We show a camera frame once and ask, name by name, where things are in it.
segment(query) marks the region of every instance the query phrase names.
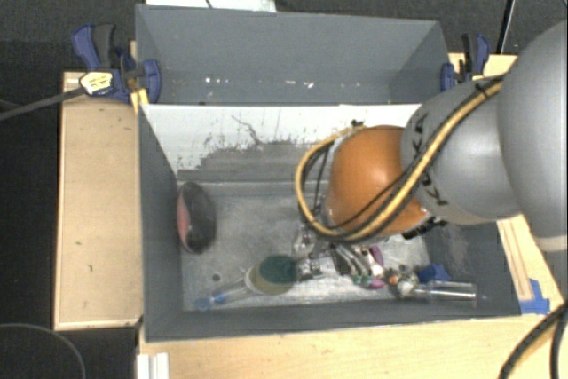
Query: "clamp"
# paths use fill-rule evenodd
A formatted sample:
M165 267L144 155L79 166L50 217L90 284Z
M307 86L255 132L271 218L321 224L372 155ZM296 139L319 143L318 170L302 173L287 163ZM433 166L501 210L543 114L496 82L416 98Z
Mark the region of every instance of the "clamp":
M482 75L489 60L489 41L481 34L473 40L471 34L461 36L465 60L460 60L460 70L456 74L454 65L445 63L440 74L440 90L447 91L459 83L471 81L474 75Z
M92 97L116 99L130 103L132 82L145 88L148 99L155 103L160 97L162 74L156 60L145 60L141 67L124 49L114 47L114 24L83 24L71 35L77 57L83 60L88 73L79 83Z

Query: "black oval object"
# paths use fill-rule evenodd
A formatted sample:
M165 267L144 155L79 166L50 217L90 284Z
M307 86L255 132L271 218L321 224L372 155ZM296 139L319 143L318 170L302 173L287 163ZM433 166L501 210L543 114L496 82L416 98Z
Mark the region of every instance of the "black oval object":
M190 253L203 252L215 240L215 205L195 182L185 182L179 190L177 232L182 245Z

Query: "wooden table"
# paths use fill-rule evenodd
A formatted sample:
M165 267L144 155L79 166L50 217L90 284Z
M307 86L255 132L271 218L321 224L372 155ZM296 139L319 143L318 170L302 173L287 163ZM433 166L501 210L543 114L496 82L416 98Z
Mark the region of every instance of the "wooden table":
M451 56L453 61L459 56ZM487 75L514 60L494 56ZM77 74L65 74L65 89ZM80 97L62 108L59 236L54 327L124 327L142 315L141 234L131 107ZM556 284L522 217L500 223L517 293L530 297L536 279L555 308ZM140 352L167 352L177 378L491 378L518 341L541 319L527 314L328 332L145 343ZM548 376L551 332L524 356L513 378ZM561 372L568 377L568 343Z

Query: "gray box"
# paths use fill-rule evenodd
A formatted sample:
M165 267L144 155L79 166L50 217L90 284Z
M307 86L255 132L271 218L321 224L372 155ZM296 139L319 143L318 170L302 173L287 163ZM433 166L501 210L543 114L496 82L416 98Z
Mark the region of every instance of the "gray box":
M237 305L209 312L188 305L195 297L194 286L188 283L191 274L200 269L194 263L199 258L188 257L178 241L175 226L180 180L192 178L210 188L230 183L238 188L231 197L253 199L266 188L278 187L278 191L270 191L275 192L279 209L282 203L293 207L291 176L296 152L279 160L272 173L244 162L241 153L252 150L262 155L267 145L288 147L281 150L296 147L301 152L302 147L351 120L404 125L417 108L407 103L422 102L439 92L439 69L447 54L437 23L139 6L137 43L138 59L158 59L164 75L160 104L142 107L138 117L148 342L520 313L495 224L449 225L419 240L428 262L443 264L454 280L477 284L480 298L476 307L399 301L388 293L336 301L284 299L273 305ZM266 84L258 83L261 75ZM224 87L225 76L230 81L238 78L239 83ZM362 81L364 90L356 84ZM345 91L336 90L341 84ZM225 166L211 172L205 163L211 163L219 151L234 153L234 162L240 167L232 170ZM260 189L242 192L243 183ZM236 207L235 201L233 198L232 207ZM288 216L291 212L286 209L282 213ZM263 233L260 225L257 232ZM286 239L281 234L278 242L284 244ZM212 251L233 248L227 237L219 235L217 240ZM224 260L207 254L202 258L212 264L217 260L212 272L221 266L218 261ZM229 265L235 261L226 260Z
M137 5L160 103L420 103L447 62L436 21Z

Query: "yellow label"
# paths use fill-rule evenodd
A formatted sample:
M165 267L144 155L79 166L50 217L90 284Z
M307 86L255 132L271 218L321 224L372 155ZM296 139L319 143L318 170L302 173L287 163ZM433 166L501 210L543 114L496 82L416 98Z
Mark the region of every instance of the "yellow label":
M97 91L112 89L113 74L102 71L91 71L81 78L82 87L89 95Z

